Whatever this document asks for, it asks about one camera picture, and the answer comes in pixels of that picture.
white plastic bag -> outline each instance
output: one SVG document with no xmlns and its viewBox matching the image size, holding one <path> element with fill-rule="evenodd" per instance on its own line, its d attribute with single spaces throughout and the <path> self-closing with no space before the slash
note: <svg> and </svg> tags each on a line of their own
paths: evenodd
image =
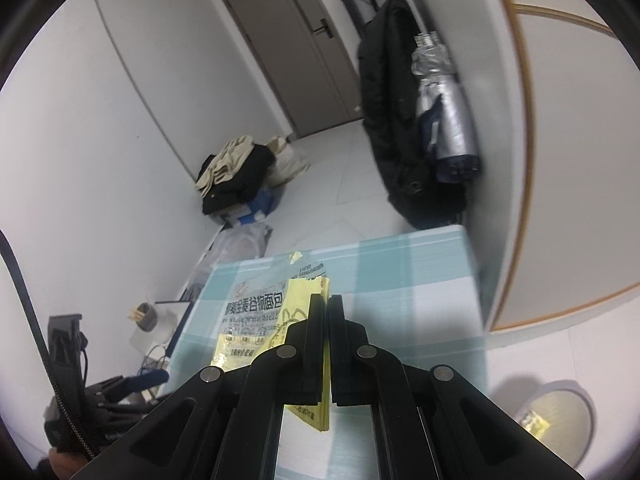
<svg viewBox="0 0 640 480">
<path fill-rule="evenodd" d="M 253 260 L 264 256 L 271 227 L 265 222 L 256 222 L 224 229 L 219 232 L 213 245 L 191 274 L 183 301 L 196 300 L 209 275 L 220 264 Z"/>
<path fill-rule="evenodd" d="M 264 180 L 267 187 L 278 187 L 290 182 L 309 168 L 308 162 L 287 142 L 284 137 L 271 137 L 267 147 L 276 157 Z"/>
</svg>

cable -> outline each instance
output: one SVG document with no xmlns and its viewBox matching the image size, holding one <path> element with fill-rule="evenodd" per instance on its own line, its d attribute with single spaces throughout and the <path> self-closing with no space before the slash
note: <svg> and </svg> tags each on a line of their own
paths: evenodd
<svg viewBox="0 0 640 480">
<path fill-rule="evenodd" d="M 149 350 L 149 352 L 147 352 L 147 353 L 146 353 L 146 355 L 142 358 L 142 363 L 140 364 L 140 370 L 138 370 L 138 373 L 136 374 L 137 376 L 141 375 L 143 370 L 146 370 L 147 372 L 150 372 L 150 371 L 152 371 L 152 370 L 158 370 L 158 368 L 157 368 L 156 366 L 157 366 L 158 361 L 159 361 L 160 359 L 156 360 L 156 362 L 155 362 L 155 364 L 154 364 L 154 366 L 153 366 L 153 367 L 152 367 L 152 366 L 150 366 L 150 365 L 147 365 L 147 364 L 146 364 L 146 361 L 147 361 L 148 359 L 150 359 L 150 355 L 154 352 L 154 350 L 155 350 L 156 348 L 162 348 L 162 349 L 164 350 L 164 354 L 162 354 L 162 357 L 161 357 L 160 359 L 164 359 L 164 358 L 165 358 L 165 356 L 166 356 L 166 348 L 165 348 L 163 345 L 161 345 L 161 344 L 160 344 L 160 345 L 156 345 L 156 346 L 154 346 L 154 347 L 153 347 L 151 350 Z"/>
<path fill-rule="evenodd" d="M 161 358 L 156 361 L 156 370 L 164 370 L 164 364 L 166 363 L 169 357 L 167 354 L 164 354 Z"/>
<path fill-rule="evenodd" d="M 27 318 L 27 323 L 29 323 L 31 335 L 33 336 L 33 340 L 35 341 L 38 348 L 38 353 L 40 354 L 40 358 L 42 359 L 42 365 L 44 366 L 44 370 L 47 373 L 47 377 L 49 378 L 49 382 L 51 383 L 51 387 L 53 388 L 53 394 L 56 397 L 56 402 L 58 403 L 60 412 L 62 412 L 62 414 L 64 415 L 67 423 L 69 424 L 69 427 L 71 428 L 71 431 L 73 431 L 74 435 L 78 439 L 78 442 L 84 449 L 84 454 L 89 460 L 92 460 L 98 455 L 98 449 L 86 436 L 82 425 L 68 408 L 66 395 L 62 391 L 60 383 L 53 373 L 51 357 L 49 355 L 49 351 L 47 350 L 47 345 L 44 342 L 42 332 L 40 331 L 38 317 L 36 316 L 36 313 L 33 309 L 33 304 L 31 303 L 31 298 L 29 297 L 27 286 L 24 283 L 22 272 L 20 272 L 20 266 L 18 265 L 18 261 L 15 258 L 14 251 L 12 250 L 11 245 L 9 245 L 9 241 L 4 236 L 2 230 L 0 230 L 0 254 L 2 255 L 2 259 L 4 260 L 7 270 L 9 271 L 11 280 L 12 282 L 14 282 L 15 291 L 18 294 L 20 303 L 22 304 L 24 315 Z"/>
<path fill-rule="evenodd" d="M 86 356 L 86 350 L 82 349 L 84 356 L 84 374 L 82 375 L 82 386 L 86 386 L 86 374 L 89 371 L 89 358 Z"/>
</svg>

white wall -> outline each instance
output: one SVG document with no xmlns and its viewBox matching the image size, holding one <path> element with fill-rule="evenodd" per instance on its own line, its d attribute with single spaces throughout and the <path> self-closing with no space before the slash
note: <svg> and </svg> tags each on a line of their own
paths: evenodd
<svg viewBox="0 0 640 480">
<path fill-rule="evenodd" d="M 597 303 L 640 279 L 640 72 L 615 38 L 536 16 L 520 23 L 536 150 L 526 236 L 499 328 Z"/>
<path fill-rule="evenodd" d="M 89 383 L 136 372 L 127 311 L 175 298 L 216 226 L 94 0 L 68 0 L 0 91 L 0 204 L 42 329 L 51 314 L 80 312 Z M 0 304 L 0 413 L 21 443 L 44 451 L 52 393 L 4 265 Z"/>
<path fill-rule="evenodd" d="M 210 153 L 285 135 L 210 0 L 97 0 L 124 65 L 192 176 Z"/>
</svg>

light blue tablecloth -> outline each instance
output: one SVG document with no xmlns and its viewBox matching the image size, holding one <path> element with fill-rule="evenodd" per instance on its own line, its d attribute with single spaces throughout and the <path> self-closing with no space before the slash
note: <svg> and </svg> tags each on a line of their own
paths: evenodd
<svg viewBox="0 0 640 480">
<path fill-rule="evenodd" d="M 324 264 L 331 294 L 343 296 L 346 318 L 366 327 L 370 343 L 420 368 L 451 365 L 484 390 L 484 338 L 469 245 L 462 227 L 305 254 Z M 175 390 L 209 364 L 220 314 L 232 289 L 287 258 L 249 260 L 213 270 L 169 362 L 170 380 L 165 391 Z M 350 480 L 377 478 L 368 413 L 367 408 L 334 406 L 332 430 L 322 436 L 286 417 L 276 476 L 287 480 L 338 479 L 345 475 Z M 284 441 L 300 449 L 287 452 Z M 318 449 L 327 450 L 325 457 L 309 458 L 309 453 Z"/>
</svg>

wooden trim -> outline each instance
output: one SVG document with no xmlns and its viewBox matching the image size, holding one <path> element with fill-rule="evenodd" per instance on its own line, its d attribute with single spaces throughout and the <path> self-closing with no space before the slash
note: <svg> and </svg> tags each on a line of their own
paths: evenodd
<svg viewBox="0 0 640 480">
<path fill-rule="evenodd" d="M 531 70 L 529 65 L 529 56 L 527 54 L 526 42 L 524 34 L 520 27 L 520 22 L 516 14 L 513 0 L 502 0 L 504 10 L 507 13 L 511 25 L 511 33 L 516 46 L 516 54 L 520 65 L 520 79 L 522 81 L 522 92 L 524 95 L 525 110 L 525 181 L 524 190 L 522 192 L 522 201 L 520 203 L 520 218 L 518 219 L 518 227 L 516 232 L 515 247 L 513 248 L 513 256 L 511 257 L 507 279 L 498 301 L 498 308 L 492 321 L 490 330 L 494 330 L 498 322 L 498 318 L 504 310 L 507 298 L 513 286 L 513 280 L 516 275 L 518 263 L 522 256 L 522 247 L 527 233 L 527 223 L 529 222 L 529 212 L 531 209 L 531 196 L 533 190 L 534 167 L 536 160 L 536 120 L 534 114 L 534 98 L 533 84 L 531 79 Z"/>
<path fill-rule="evenodd" d="M 556 317 L 567 316 L 568 314 L 573 314 L 580 310 L 584 310 L 586 308 L 596 306 L 598 304 L 612 300 L 613 298 L 621 296 L 622 294 L 625 294 L 627 292 L 634 290 L 635 288 L 640 287 L 640 282 L 637 282 L 637 283 L 634 283 L 633 285 L 623 288 L 622 290 L 619 290 L 612 294 L 608 294 L 606 296 L 598 298 L 597 300 L 589 301 L 588 303 L 584 303 L 579 306 L 574 306 L 574 307 L 565 309 L 561 312 L 556 312 L 554 314 L 548 314 L 546 316 L 540 316 L 533 319 L 527 319 L 527 320 L 523 320 L 516 323 L 511 323 L 511 324 L 504 324 L 504 325 L 498 324 L 500 315 L 504 310 L 504 306 L 506 304 L 507 298 L 511 291 L 511 287 L 513 286 L 513 280 L 515 278 L 516 271 L 518 269 L 518 263 L 520 262 L 520 257 L 522 256 L 522 247 L 524 245 L 524 239 L 526 237 L 527 223 L 529 222 L 529 213 L 530 213 L 531 197 L 532 197 L 532 189 L 533 189 L 534 166 L 535 166 L 536 135 L 535 135 L 535 116 L 534 116 L 532 79 L 530 75 L 529 58 L 527 57 L 527 51 L 526 51 L 526 42 L 524 40 L 524 35 L 522 32 L 520 22 L 518 20 L 518 14 L 528 14 L 531 16 L 539 16 L 542 18 L 561 20 L 564 22 L 573 23 L 574 25 L 578 25 L 580 27 L 586 27 L 586 28 L 590 28 L 591 30 L 596 30 L 597 32 L 606 34 L 612 38 L 617 38 L 615 33 L 613 33 L 613 31 L 609 27 L 607 27 L 607 25 L 603 25 L 602 23 L 594 22 L 593 20 L 589 20 L 587 18 L 577 16 L 576 14 L 571 14 L 569 12 L 564 12 L 562 10 L 557 10 L 557 9 L 549 9 L 547 7 L 530 6 L 526 4 L 514 4 L 513 0 L 502 0 L 502 1 L 504 3 L 504 7 L 511 24 L 513 39 L 516 44 L 518 59 L 520 61 L 520 73 L 522 78 L 525 115 L 526 115 L 526 135 L 527 135 L 526 168 L 525 168 L 524 192 L 522 197 L 520 219 L 518 222 L 518 231 L 516 234 L 516 243 L 513 251 L 513 257 L 511 259 L 510 268 L 507 274 L 507 280 L 502 290 L 502 295 L 498 303 L 497 311 L 494 315 L 494 320 L 492 322 L 490 332 L 496 332 L 498 330 L 507 330 L 510 328 L 518 328 L 518 327 L 554 319 Z"/>
<path fill-rule="evenodd" d="M 525 325 L 529 325 L 529 324 L 533 324 L 533 323 L 539 323 L 541 321 L 548 321 L 548 320 L 554 319 L 556 317 L 566 316 L 567 314 L 574 314 L 575 312 L 578 312 L 580 310 L 584 310 L 585 308 L 596 306 L 598 304 L 604 303 L 605 301 L 613 300 L 614 298 L 616 298 L 618 296 L 622 296 L 623 294 L 625 294 L 627 292 L 630 292 L 630 291 L 632 291 L 632 290 L 634 290 L 635 288 L 638 288 L 638 287 L 640 287 L 640 282 L 634 283 L 633 285 L 629 285 L 628 287 L 625 287 L 622 290 L 614 292 L 613 294 L 608 294 L 607 296 L 603 296 L 601 298 L 598 298 L 597 300 L 593 300 L 593 301 L 590 301 L 588 303 L 583 303 L 582 305 L 573 306 L 571 308 L 563 310 L 562 312 L 556 312 L 554 314 L 547 314 L 546 316 L 540 316 L 540 317 L 536 317 L 534 319 L 527 319 L 527 320 L 519 321 L 519 322 L 516 322 L 516 323 L 510 323 L 510 324 L 506 324 L 506 325 L 494 326 L 494 327 L 492 327 L 491 332 L 497 332 L 498 330 L 507 330 L 509 328 L 519 328 L 521 326 L 525 326 Z"/>
<path fill-rule="evenodd" d="M 538 16 L 540 18 L 549 18 L 560 22 L 573 23 L 579 27 L 590 28 L 591 30 L 606 34 L 612 38 L 618 38 L 609 26 L 604 25 L 603 23 L 594 22 L 589 18 L 578 16 L 577 14 L 564 12 L 564 10 L 527 4 L 513 4 L 513 6 L 515 7 L 517 14 L 527 14 L 529 16 Z"/>
</svg>

